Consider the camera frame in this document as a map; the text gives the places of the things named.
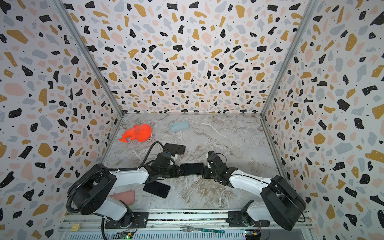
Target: terrazzo patterned wallpaper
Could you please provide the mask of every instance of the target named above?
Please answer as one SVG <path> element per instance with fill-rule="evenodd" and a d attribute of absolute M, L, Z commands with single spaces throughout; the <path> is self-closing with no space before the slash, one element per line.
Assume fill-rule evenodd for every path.
<path fill-rule="evenodd" d="M 305 0 L 65 0 L 124 112 L 256 113 Z"/>
<path fill-rule="evenodd" d="M 383 23 L 383 1 L 319 1 L 265 116 L 319 239 L 384 239 Z"/>
<path fill-rule="evenodd" d="M 51 2 L 0 8 L 0 239 L 53 239 L 117 114 Z"/>

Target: orange plush toy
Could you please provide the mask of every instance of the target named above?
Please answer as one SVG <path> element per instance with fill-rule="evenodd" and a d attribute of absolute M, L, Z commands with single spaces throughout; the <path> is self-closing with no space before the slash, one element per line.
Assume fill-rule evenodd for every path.
<path fill-rule="evenodd" d="M 151 132 L 151 126 L 148 124 L 141 124 L 140 126 L 134 125 L 133 128 L 130 128 L 123 133 L 119 141 L 128 142 L 127 138 L 130 137 L 129 139 L 131 141 L 137 139 L 139 142 L 145 142 L 151 137 Z"/>

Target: marble table surface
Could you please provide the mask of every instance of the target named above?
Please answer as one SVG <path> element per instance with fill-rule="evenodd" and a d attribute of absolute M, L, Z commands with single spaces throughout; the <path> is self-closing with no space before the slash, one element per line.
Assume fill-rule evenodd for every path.
<path fill-rule="evenodd" d="M 181 121 L 189 121 L 190 128 L 170 131 L 170 123 Z M 143 123 L 152 128 L 151 142 L 118 141 L 126 129 Z M 185 154 L 175 161 L 178 165 L 195 162 L 207 165 L 206 154 L 212 150 L 226 155 L 228 167 L 237 167 L 260 177 L 272 178 L 278 174 L 258 115 L 127 114 L 104 164 L 107 167 L 136 167 L 153 141 L 185 145 Z M 161 148 L 157 144 L 147 161 L 154 160 L 159 152 Z M 240 209 L 252 199 L 262 202 L 261 198 L 247 191 L 222 186 L 197 175 L 160 182 L 171 186 L 165 199 L 144 192 L 144 184 L 121 186 L 111 194 L 135 190 L 132 209 Z"/>

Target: fork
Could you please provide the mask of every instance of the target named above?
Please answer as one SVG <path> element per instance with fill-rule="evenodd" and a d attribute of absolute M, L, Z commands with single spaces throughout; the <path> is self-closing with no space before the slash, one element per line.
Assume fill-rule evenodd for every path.
<path fill-rule="evenodd" d="M 183 232 L 199 231 L 199 232 L 224 233 L 223 230 L 214 230 L 214 229 L 206 229 L 206 228 L 194 228 L 192 226 L 180 226 L 180 231 L 183 231 Z"/>

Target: fork handle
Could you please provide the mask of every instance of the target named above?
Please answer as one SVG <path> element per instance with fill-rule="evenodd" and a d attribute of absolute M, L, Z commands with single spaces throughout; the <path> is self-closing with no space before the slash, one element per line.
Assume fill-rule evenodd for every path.
<path fill-rule="evenodd" d="M 206 228 L 199 228 L 200 232 L 215 232 L 215 233 L 224 233 L 224 230 L 214 230 L 214 229 L 206 229 Z"/>

